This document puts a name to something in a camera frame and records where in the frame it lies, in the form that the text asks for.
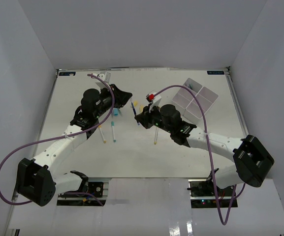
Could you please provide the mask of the blue pen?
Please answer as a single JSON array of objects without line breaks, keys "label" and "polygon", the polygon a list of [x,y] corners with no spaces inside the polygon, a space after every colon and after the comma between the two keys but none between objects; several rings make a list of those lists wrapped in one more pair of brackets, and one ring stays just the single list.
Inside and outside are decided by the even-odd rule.
[{"label": "blue pen", "polygon": [[136,110],[135,110],[135,106],[134,106],[134,103],[131,102],[131,107],[132,107],[132,110],[133,110],[133,113],[134,113],[134,117],[136,116]]}]

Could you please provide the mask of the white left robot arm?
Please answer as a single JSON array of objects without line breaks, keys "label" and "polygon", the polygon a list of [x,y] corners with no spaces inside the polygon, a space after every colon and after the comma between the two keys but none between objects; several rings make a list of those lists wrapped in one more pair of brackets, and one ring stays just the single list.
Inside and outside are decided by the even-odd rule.
[{"label": "white left robot arm", "polygon": [[33,159],[24,158],[20,161],[16,180],[17,192],[42,207],[55,195],[66,192],[84,196],[88,191],[88,177],[85,174],[70,171],[58,177],[54,173],[96,131],[99,117],[113,108],[122,108],[131,97],[132,93],[121,91],[115,84],[101,90],[86,90],[81,105],[65,130],[64,138],[53,142]]}]

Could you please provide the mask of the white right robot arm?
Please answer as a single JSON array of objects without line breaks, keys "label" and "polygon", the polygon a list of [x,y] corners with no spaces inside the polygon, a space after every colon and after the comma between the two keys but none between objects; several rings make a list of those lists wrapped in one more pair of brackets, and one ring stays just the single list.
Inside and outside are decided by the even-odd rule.
[{"label": "white right robot arm", "polygon": [[188,188],[194,196],[218,196],[224,189],[236,184],[260,187],[274,165],[274,159],[255,136],[245,138],[225,137],[215,133],[206,134],[203,129],[188,123],[174,105],[151,110],[144,107],[135,119],[144,128],[155,126],[170,134],[170,138],[181,146],[198,148],[218,154],[232,161],[223,169],[213,169],[207,179]]}]

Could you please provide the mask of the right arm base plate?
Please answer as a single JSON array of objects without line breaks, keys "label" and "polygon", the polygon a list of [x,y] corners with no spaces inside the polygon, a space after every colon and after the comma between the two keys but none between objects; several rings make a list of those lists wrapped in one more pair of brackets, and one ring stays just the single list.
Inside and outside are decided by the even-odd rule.
[{"label": "right arm base plate", "polygon": [[[189,179],[187,190],[190,194],[190,203],[192,209],[217,208],[212,176],[207,179]],[[220,208],[229,207],[234,186],[229,186],[225,189],[217,187]]]}]

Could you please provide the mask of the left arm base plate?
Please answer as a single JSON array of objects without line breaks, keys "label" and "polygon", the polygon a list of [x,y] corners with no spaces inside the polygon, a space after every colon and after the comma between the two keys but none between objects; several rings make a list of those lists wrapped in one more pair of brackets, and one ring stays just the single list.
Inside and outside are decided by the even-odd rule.
[{"label": "left arm base plate", "polygon": [[58,206],[102,207],[108,196],[107,182],[89,182],[87,194],[60,194]]}]

